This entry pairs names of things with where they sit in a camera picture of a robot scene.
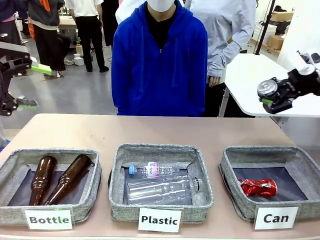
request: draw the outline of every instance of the hand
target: hand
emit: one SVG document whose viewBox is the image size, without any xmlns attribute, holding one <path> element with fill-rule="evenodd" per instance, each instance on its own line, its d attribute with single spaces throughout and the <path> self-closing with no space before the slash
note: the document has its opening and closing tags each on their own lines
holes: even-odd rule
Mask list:
<svg viewBox="0 0 320 240">
<path fill-rule="evenodd" d="M 219 76 L 209 76 L 209 88 L 212 88 L 215 85 L 217 85 L 219 81 L 220 81 Z"/>
</svg>

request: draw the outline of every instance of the plastic sign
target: plastic sign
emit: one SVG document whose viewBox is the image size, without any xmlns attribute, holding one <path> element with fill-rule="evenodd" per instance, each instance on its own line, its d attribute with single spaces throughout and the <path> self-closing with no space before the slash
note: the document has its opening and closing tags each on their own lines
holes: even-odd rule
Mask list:
<svg viewBox="0 0 320 240">
<path fill-rule="evenodd" d="M 70 210 L 25 210 L 31 230 L 72 230 Z"/>
<path fill-rule="evenodd" d="M 254 230 L 291 229 L 299 207 L 259 207 Z"/>
<path fill-rule="evenodd" d="M 181 219 L 179 210 L 140 208 L 139 230 L 178 233 Z"/>
</svg>

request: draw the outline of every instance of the blue hoodie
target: blue hoodie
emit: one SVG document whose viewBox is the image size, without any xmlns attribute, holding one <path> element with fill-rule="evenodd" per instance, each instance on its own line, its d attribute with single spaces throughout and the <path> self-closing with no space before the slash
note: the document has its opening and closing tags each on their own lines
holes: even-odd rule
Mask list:
<svg viewBox="0 0 320 240">
<path fill-rule="evenodd" d="M 112 97 L 119 115 L 202 115 L 207 78 L 207 32 L 179 1 L 177 5 L 163 49 L 149 32 L 147 2 L 117 28 L 111 72 Z"/>
</svg>

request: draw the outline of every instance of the floor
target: floor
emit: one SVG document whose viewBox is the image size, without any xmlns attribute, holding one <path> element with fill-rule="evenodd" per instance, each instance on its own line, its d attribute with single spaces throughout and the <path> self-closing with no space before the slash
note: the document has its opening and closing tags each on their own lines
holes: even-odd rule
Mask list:
<svg viewBox="0 0 320 240">
<path fill-rule="evenodd" d="M 33 57 L 39 60 L 35 42 L 29 39 L 26 47 Z M 111 49 L 103 48 L 106 65 L 110 68 Z M 96 60 L 93 72 L 85 66 L 67 66 L 64 78 L 47 80 L 40 73 L 32 76 L 14 77 L 11 81 L 11 94 L 35 99 L 38 109 L 16 111 L 11 117 L 2 117 L 4 135 L 12 139 L 27 122 L 38 113 L 60 114 L 99 114 L 115 115 L 111 92 L 111 73 L 99 73 Z M 320 118 L 296 118 L 288 120 L 283 131 L 293 142 L 305 149 L 320 164 Z"/>
<path fill-rule="evenodd" d="M 39 60 L 35 42 L 29 39 L 26 47 L 31 56 Z M 105 64 L 111 68 L 111 48 L 104 47 Z M 3 117 L 5 129 L 21 129 L 38 113 L 59 114 L 101 114 L 114 115 L 111 93 L 111 71 L 99 73 L 94 56 L 93 72 L 87 72 L 85 66 L 66 66 L 64 78 L 45 80 L 41 73 L 31 76 L 14 77 L 9 91 L 14 97 L 21 95 L 35 99 L 38 109 L 16 111 L 10 117 Z"/>
</svg>

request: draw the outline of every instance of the hood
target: hood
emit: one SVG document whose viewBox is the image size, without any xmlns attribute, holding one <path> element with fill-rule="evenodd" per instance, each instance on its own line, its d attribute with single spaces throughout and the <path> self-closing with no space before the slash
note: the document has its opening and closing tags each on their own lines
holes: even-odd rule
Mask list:
<svg viewBox="0 0 320 240">
<path fill-rule="evenodd" d="M 168 39 L 176 38 L 180 33 L 188 26 L 188 22 L 192 19 L 193 14 L 184 8 L 181 3 L 177 2 L 177 10 L 172 26 L 168 33 Z M 147 2 L 143 3 L 139 8 L 136 8 L 131 15 L 131 19 L 134 22 L 138 31 L 148 31 L 148 24 L 146 19 Z"/>
</svg>

